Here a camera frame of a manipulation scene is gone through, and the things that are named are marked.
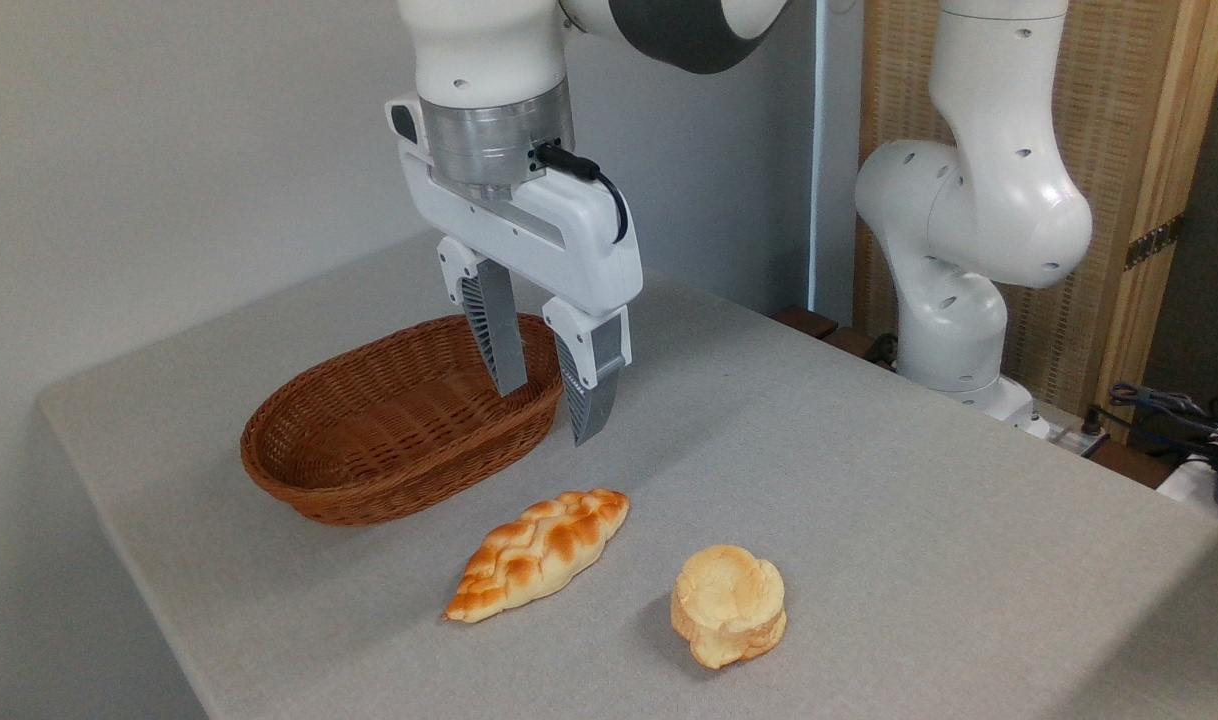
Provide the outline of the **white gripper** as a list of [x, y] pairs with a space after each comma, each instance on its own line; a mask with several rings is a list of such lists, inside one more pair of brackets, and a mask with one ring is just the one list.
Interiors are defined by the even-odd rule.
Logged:
[[508, 396], [527, 383], [510, 269], [557, 296], [542, 316], [555, 333], [574, 443], [596, 437], [632, 361], [622, 305], [644, 284], [635, 233], [613, 241], [619, 223], [610, 192], [548, 171], [516, 184], [508, 200], [477, 199], [435, 174], [417, 95], [389, 101], [386, 119], [400, 136], [417, 210], [449, 236], [437, 245], [446, 292], [466, 316], [496, 391]]

